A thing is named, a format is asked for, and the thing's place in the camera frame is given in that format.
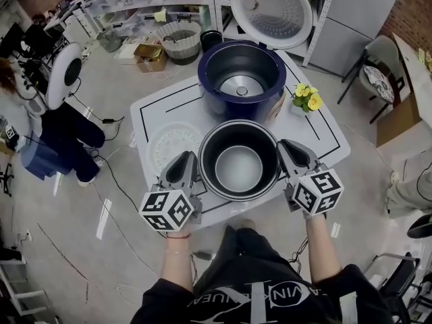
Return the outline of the pale flowers in white vase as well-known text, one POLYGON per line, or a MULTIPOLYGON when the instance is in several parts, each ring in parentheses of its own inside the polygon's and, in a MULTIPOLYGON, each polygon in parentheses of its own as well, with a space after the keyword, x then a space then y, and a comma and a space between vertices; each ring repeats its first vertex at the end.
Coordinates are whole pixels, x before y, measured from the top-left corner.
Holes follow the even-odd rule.
POLYGON ((432 74, 432 54, 429 51, 418 49, 418 60, 425 65, 430 74, 432 74))

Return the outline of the blue plastic stool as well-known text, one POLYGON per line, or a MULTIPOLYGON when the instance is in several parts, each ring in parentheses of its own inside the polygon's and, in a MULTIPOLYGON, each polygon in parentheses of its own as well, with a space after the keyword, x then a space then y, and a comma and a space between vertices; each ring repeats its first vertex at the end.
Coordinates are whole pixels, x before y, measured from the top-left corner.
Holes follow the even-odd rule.
POLYGON ((48 147, 32 132, 20 149, 23 167, 40 180, 50 178, 57 173, 67 175, 72 168, 52 148, 48 147))

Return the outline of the white perforated steamer tray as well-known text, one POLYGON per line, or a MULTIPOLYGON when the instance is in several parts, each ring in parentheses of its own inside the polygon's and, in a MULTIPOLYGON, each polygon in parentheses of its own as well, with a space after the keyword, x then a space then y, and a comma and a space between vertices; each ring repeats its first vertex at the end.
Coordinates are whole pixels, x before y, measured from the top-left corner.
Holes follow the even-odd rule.
POLYGON ((179 121, 166 124, 148 141, 147 165, 159 177, 163 168, 184 151, 192 151, 197 155, 202 141, 203 135, 190 124, 179 121))

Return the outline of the person's black trousers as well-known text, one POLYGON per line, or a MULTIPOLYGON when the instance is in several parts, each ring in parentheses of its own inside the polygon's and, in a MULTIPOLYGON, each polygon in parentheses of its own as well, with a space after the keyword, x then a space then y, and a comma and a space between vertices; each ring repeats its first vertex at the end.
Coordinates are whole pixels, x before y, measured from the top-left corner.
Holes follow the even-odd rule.
POLYGON ((227 225, 219 250, 195 284, 194 293, 202 294, 217 286, 276 279, 298 281, 302 278, 255 229, 227 225))

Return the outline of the open cardboard box gold contents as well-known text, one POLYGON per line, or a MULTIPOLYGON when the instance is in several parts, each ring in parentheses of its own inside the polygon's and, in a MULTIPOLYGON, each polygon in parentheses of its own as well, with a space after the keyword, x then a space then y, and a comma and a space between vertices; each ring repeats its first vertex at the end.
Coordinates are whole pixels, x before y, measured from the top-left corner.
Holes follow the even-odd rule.
POLYGON ((160 44, 139 44, 134 51, 138 69, 142 73, 161 72, 165 69, 168 55, 160 44))

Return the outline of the black round bin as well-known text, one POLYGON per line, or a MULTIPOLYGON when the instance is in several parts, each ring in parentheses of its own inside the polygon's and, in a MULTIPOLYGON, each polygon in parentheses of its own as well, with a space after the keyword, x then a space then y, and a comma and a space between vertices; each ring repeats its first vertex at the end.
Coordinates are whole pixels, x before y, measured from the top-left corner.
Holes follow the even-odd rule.
POLYGON ((217 30, 208 30, 200 34, 200 43, 204 53, 222 42, 222 34, 217 30))

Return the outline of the yellow potted flower plant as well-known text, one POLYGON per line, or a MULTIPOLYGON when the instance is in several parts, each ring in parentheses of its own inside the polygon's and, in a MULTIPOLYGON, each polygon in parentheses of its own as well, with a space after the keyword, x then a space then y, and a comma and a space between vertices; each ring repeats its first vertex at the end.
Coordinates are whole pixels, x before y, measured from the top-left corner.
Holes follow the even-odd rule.
POLYGON ((317 88, 305 83, 299 83, 296 85, 292 104, 298 111, 310 113, 318 111, 323 104, 323 100, 317 88))

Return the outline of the person's left forearm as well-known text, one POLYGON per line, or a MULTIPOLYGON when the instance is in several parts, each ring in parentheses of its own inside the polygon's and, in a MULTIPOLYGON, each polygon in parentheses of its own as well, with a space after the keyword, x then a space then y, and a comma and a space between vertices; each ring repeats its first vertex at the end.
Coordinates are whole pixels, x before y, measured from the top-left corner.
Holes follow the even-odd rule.
POLYGON ((167 234, 161 278, 193 291, 190 231, 184 227, 167 234))

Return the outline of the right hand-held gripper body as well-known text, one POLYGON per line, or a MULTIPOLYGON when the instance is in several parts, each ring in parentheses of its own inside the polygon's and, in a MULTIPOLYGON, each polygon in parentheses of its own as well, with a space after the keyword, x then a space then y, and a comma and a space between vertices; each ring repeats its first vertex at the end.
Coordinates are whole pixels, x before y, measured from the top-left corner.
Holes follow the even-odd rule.
POLYGON ((335 170, 325 169, 323 163, 302 176, 290 177, 284 191, 290 211, 302 211, 309 217, 334 209, 343 192, 335 170))

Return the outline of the blue rice cooker white lid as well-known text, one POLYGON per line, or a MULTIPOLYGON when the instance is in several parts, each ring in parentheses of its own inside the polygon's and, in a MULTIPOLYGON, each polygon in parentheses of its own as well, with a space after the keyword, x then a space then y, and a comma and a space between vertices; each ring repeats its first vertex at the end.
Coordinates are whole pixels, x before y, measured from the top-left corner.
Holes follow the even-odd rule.
POLYGON ((286 67, 276 53, 305 42, 313 27, 308 0, 230 0, 247 40, 220 42, 205 51, 198 81, 207 105, 224 120, 263 122, 284 99, 286 67))

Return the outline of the patterned seat cushion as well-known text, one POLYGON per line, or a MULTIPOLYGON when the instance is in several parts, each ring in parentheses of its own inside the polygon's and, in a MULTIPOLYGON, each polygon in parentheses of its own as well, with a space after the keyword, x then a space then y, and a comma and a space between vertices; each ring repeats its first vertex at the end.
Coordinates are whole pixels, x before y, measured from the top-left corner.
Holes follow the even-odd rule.
POLYGON ((363 71, 369 83, 379 93, 379 96, 388 103, 393 104, 394 91, 387 77, 373 66, 365 66, 363 71))

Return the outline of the flat white box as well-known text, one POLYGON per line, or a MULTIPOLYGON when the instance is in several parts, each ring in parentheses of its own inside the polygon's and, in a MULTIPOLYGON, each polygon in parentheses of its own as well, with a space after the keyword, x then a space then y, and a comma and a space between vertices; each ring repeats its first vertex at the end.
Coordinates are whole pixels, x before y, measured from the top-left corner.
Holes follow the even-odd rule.
POLYGON ((115 55, 115 58, 123 62, 136 63, 140 61, 139 58, 134 54, 135 50, 138 48, 138 44, 124 44, 119 48, 119 51, 115 55))

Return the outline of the pale side table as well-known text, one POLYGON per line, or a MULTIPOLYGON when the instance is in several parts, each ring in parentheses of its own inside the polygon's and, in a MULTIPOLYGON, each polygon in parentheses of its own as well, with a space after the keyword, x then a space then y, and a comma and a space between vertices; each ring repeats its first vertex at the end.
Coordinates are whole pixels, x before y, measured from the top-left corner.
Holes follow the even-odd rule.
POLYGON ((432 78, 425 65, 421 63, 414 49, 393 33, 405 65, 411 92, 416 99, 420 118, 432 129, 432 78))

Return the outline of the dark metal pot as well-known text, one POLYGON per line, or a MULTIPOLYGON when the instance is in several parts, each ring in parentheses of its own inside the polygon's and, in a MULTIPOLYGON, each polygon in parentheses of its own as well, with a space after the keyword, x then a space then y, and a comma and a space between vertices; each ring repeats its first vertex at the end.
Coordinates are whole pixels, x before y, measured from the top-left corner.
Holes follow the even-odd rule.
POLYGON ((232 202, 256 200, 279 179, 276 146, 276 137, 255 121, 225 121, 210 130, 200 144, 200 176, 205 186, 221 198, 232 202))

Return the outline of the white refrigerator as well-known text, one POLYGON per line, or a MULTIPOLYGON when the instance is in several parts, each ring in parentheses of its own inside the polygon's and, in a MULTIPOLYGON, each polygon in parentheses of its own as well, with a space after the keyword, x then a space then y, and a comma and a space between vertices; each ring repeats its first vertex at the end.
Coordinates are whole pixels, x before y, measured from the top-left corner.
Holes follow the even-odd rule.
POLYGON ((331 0, 310 62, 343 76, 379 34, 396 0, 331 0))

